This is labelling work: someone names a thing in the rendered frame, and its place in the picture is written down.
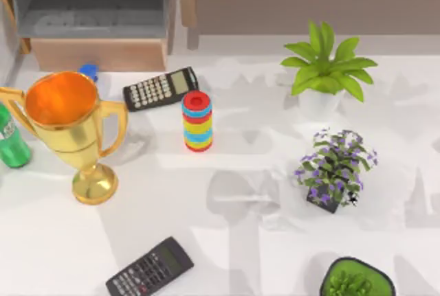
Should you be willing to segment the black calculator with white keys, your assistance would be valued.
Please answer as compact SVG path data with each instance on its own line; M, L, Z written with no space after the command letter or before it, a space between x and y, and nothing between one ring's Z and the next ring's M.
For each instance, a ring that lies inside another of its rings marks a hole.
M184 67L126 86L122 94L127 109L137 112L175 104L189 91L198 89L199 83L193 68Z

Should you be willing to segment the wooden open shelf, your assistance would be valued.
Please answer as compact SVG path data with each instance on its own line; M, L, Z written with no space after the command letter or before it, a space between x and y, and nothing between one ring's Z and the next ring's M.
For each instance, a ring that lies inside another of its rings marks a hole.
M279 53L309 21L384 55L440 55L440 0L179 0L175 52Z

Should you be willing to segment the green bottle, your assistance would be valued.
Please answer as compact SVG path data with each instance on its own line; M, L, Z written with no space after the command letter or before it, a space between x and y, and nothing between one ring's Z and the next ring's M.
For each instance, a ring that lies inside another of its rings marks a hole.
M14 123L9 110L0 102L0 160L9 168L27 165L32 153Z

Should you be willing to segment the pale wooden drawer front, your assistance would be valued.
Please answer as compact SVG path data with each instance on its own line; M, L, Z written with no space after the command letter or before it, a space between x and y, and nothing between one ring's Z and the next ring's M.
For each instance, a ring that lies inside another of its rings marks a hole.
M86 64L101 71L164 71L165 38L32 38L42 71L73 71Z

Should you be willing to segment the blue bottle cap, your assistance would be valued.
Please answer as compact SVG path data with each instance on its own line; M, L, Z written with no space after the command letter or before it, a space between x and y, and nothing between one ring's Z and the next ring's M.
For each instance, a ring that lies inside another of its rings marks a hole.
M87 76L94 83L98 81L99 68L94 64L84 64L78 69L78 73Z

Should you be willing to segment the stack of coloured rings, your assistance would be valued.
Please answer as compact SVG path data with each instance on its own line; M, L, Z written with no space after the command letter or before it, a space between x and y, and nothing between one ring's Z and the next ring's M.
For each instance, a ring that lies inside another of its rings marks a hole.
M188 92L181 103L184 143L193 152L203 152L213 143L212 102L200 90Z

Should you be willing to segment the green plant in white pot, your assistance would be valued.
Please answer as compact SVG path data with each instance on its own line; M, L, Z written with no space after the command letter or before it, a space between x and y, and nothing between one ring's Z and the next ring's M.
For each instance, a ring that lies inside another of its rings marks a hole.
M348 37L339 45L333 28L326 22L309 22L309 40L288 43L285 48L293 52L280 65L296 68L291 95L298 98L303 114L315 119L331 115L348 93L363 103L361 83L374 84L368 68L378 64L367 57L357 56L355 49L360 39Z

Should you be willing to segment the black calculator with dark keys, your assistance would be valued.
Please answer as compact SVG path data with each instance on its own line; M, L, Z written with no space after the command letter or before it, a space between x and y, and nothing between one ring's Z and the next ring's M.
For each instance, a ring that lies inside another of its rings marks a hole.
M194 267L170 236L106 281L110 296L151 296Z

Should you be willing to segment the purple flower plant black pot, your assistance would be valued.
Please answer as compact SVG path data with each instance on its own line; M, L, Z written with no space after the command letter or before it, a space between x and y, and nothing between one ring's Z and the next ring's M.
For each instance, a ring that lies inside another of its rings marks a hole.
M332 133L323 128L313 135L314 152L300 159L294 176L307 187L306 200L320 209L336 213L339 207L355 206L364 189L361 172L378 165L378 153L367 148L353 130Z

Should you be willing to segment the gold trophy cup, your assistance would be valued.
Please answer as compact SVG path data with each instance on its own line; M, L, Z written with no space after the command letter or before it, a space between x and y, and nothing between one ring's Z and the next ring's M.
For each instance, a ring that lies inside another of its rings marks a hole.
M101 100L94 82L77 71L51 73L27 91L0 87L0 101L33 136L77 170L72 193L79 202L98 205L114 195L118 177L99 160L124 141L125 103Z

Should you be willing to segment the green succulent in black pot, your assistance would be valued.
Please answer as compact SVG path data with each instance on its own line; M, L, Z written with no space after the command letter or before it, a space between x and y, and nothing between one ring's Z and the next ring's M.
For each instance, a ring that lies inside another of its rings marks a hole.
M353 257L338 258L330 265L319 293L319 296L397 296L387 274Z

